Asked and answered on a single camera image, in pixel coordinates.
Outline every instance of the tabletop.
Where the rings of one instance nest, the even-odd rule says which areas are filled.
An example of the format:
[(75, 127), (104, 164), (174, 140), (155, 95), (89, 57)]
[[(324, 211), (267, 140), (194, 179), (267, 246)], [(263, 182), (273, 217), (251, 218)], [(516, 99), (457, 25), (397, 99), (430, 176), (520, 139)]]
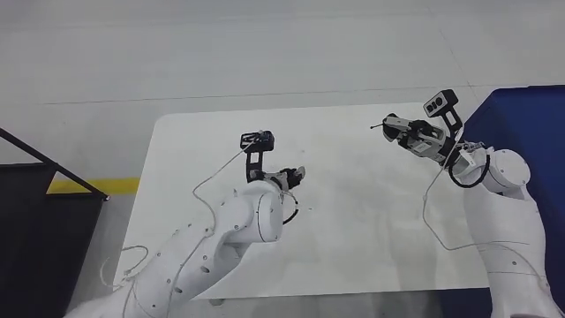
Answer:
[[(391, 112), (427, 119), (419, 103), (162, 117), (124, 246), (146, 246), (150, 258), (180, 225), (203, 216), (211, 223), (192, 189), (239, 151), (242, 133), (269, 130), (275, 150), (264, 155), (263, 169), (306, 167), (305, 180), (293, 190), (298, 216), (284, 226), (278, 242), (253, 244), (240, 265), (198, 299), (487, 287), (477, 249), (445, 251), (422, 221), (422, 196), (438, 164), (386, 141), (380, 129), (369, 129)], [(244, 183), (241, 155), (199, 193), (217, 207)], [(446, 244), (471, 243), (463, 190), (442, 175), (428, 199), (426, 217)], [(116, 283), (141, 255), (122, 253)]]

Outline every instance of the gray floor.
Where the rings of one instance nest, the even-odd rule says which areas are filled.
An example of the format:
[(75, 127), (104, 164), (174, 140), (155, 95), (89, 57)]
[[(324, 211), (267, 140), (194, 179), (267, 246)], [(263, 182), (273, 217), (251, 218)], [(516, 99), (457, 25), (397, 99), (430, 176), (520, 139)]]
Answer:
[[(565, 81), (565, 0), (0, 0), (0, 124), (84, 178), (138, 177), (164, 114), (425, 102)], [(0, 161), (25, 162), (0, 144)], [(104, 206), (73, 298), (108, 292)], [(437, 317), (428, 292), (190, 304), (198, 317)]]

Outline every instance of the blue panel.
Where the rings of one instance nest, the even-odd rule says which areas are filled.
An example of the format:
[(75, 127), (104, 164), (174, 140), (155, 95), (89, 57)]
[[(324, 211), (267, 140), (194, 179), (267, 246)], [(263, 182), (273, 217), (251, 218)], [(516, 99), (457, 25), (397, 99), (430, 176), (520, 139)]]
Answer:
[[(565, 308), (565, 86), (496, 90), (465, 123), (463, 137), (514, 150), (530, 166), (528, 191), (546, 229), (547, 279), (557, 304)], [(444, 316), (487, 318), (484, 297), (481, 290), (441, 292)]]

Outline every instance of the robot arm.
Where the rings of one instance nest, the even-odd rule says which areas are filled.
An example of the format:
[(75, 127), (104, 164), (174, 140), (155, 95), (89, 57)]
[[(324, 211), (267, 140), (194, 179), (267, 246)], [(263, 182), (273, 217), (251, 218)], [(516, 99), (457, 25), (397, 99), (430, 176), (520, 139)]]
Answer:
[[(428, 117), (443, 117), (449, 132), (423, 120), (390, 114), (383, 120), (384, 136), (418, 157), (434, 160), (465, 189), (463, 206), (474, 241), (467, 246), (476, 246), (485, 263), (492, 317), (558, 318), (562, 312), (546, 279), (544, 227), (526, 189), (530, 169), (514, 151), (459, 142), (463, 124), (453, 110), (454, 96), (451, 90), (442, 91), (424, 106)], [(454, 124), (449, 123), (447, 112), (455, 115)]]
[[(280, 239), (283, 232), (283, 194), (298, 186), (304, 167), (266, 173), (262, 163), (250, 167), (251, 153), (272, 150), (270, 132), (253, 133), (246, 174), (248, 184), (234, 190), (215, 211), (215, 226), (187, 223), (177, 229), (137, 276), (102, 299), (89, 301), (68, 318), (168, 317), (170, 307), (190, 300), (228, 275), (251, 243)], [(265, 147), (264, 141), (272, 143)]]

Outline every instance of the yellow stripe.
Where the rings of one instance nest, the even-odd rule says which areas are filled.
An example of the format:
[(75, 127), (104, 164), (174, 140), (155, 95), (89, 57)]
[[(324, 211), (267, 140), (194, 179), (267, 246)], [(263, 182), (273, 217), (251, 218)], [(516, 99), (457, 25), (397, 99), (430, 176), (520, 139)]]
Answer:
[[(138, 191), (139, 178), (103, 178), (89, 179), (88, 183), (108, 195), (135, 194)], [(88, 190), (66, 179), (54, 179), (47, 193), (86, 193)]]

